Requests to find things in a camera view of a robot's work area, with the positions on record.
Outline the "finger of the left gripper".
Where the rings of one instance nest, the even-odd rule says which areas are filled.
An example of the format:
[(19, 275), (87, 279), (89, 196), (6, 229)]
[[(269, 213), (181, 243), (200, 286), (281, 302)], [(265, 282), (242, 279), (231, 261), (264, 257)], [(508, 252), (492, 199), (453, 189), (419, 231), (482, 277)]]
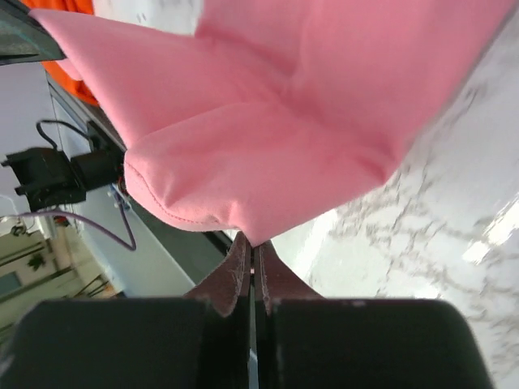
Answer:
[(1, 8), (1, 64), (63, 60), (57, 41), (29, 15), (28, 7)]

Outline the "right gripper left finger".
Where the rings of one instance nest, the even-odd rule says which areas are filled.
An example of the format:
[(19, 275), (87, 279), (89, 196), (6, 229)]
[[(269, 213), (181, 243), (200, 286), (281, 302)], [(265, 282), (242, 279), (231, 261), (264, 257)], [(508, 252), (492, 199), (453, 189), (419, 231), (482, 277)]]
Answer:
[(186, 297), (206, 304), (198, 388), (248, 388), (251, 334), (251, 243), (235, 237), (220, 265)]

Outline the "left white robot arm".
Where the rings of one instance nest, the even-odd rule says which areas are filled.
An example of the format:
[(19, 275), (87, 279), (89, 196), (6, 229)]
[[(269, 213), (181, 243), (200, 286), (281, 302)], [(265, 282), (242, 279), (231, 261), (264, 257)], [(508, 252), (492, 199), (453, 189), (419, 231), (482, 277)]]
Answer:
[[(48, 32), (29, 15), (19, 1), (1, 2), (1, 64), (63, 60), (65, 54)], [(68, 157), (43, 131), (44, 124), (58, 124), (88, 141), (90, 152)], [(15, 193), (24, 196), (32, 212), (43, 214), (49, 207), (82, 203), (86, 194), (122, 178), (123, 152), (93, 121), (83, 132), (71, 124), (42, 119), (36, 123), (40, 137), (49, 147), (31, 147), (8, 154), (2, 162), (19, 181)]]

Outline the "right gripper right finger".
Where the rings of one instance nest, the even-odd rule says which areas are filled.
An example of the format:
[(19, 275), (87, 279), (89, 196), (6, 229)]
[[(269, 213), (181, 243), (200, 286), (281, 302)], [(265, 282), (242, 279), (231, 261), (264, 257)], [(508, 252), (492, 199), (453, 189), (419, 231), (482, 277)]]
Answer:
[(253, 249), (255, 340), (260, 388), (277, 387), (276, 341), (272, 329), (273, 305), (278, 300), (321, 299), (279, 258), (273, 244)]

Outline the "pink t shirt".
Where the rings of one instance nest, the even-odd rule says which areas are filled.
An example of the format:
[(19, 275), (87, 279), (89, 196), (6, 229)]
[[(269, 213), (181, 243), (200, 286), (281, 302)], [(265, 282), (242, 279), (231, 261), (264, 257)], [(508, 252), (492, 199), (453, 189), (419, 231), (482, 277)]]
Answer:
[(383, 185), (512, 1), (207, 1), (195, 34), (32, 17), (126, 146), (130, 196), (259, 245)]

